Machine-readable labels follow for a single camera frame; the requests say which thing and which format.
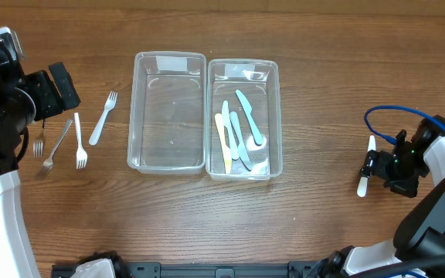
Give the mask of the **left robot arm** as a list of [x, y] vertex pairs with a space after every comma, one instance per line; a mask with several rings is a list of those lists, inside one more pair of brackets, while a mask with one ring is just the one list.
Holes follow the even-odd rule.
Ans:
[[18, 36], [0, 28], [0, 277], [38, 277], [22, 215], [19, 162], [29, 146], [28, 126], [80, 105], [62, 63], [24, 73]]

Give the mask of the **white plastic knife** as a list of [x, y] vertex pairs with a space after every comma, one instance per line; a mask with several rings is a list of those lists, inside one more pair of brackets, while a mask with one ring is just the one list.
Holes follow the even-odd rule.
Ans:
[[243, 134], [241, 131], [241, 127], [240, 127], [240, 123], [239, 123], [239, 118], [238, 118], [238, 114], [236, 111], [232, 111], [229, 113], [229, 119], [230, 122], [233, 126], [233, 130], [236, 132], [236, 137], [238, 140], [238, 144], [237, 144], [237, 150], [239, 152], [239, 157], [240, 160], [242, 161], [243, 165], [245, 166], [245, 168], [248, 171], [251, 171], [252, 168], [252, 164], [250, 162], [250, 158], [249, 155], [246, 151], [246, 146], [245, 146], [245, 142], [243, 139]]

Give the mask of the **cream plastic knife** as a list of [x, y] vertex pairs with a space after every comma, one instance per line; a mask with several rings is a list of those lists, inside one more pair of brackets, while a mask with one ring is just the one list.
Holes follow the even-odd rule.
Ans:
[[221, 113], [217, 113], [217, 114], [215, 114], [214, 118], [215, 118], [216, 129], [217, 129], [220, 144], [221, 144], [225, 173], [229, 174], [231, 172], [233, 159], [231, 158], [230, 149], [226, 144], [226, 135], [225, 135], [225, 127], [223, 124], [223, 116]]

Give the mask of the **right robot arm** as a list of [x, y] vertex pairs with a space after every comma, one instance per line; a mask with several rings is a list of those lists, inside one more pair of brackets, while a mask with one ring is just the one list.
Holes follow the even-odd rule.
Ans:
[[369, 247], [349, 246], [323, 260], [320, 277], [350, 277], [396, 263], [445, 256], [445, 118], [420, 122], [411, 140], [400, 131], [390, 152], [377, 151], [369, 138], [357, 194], [364, 197], [369, 179], [381, 178], [391, 192], [414, 198], [419, 179], [430, 175], [433, 189], [401, 221], [392, 239]]

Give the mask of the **light blue plastic knife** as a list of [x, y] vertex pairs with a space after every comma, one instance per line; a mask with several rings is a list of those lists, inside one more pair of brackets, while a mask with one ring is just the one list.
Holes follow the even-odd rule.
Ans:
[[233, 134], [233, 127], [230, 121], [229, 117], [229, 103], [227, 100], [224, 100], [222, 103], [222, 119], [223, 124], [228, 132], [228, 139], [229, 139], [229, 149], [231, 153], [231, 158], [236, 161], [239, 159], [239, 152], [236, 145], [236, 140]]

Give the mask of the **pale blue plastic knife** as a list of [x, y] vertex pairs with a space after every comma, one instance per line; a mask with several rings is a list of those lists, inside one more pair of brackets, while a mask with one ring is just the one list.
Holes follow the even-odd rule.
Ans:
[[247, 97], [241, 90], [235, 90], [235, 94], [243, 108], [243, 112], [246, 115], [246, 119], [248, 121], [251, 133], [253, 135], [254, 143], [257, 146], [261, 146], [263, 144], [263, 135], [253, 117], [253, 107], [250, 101], [247, 99]]

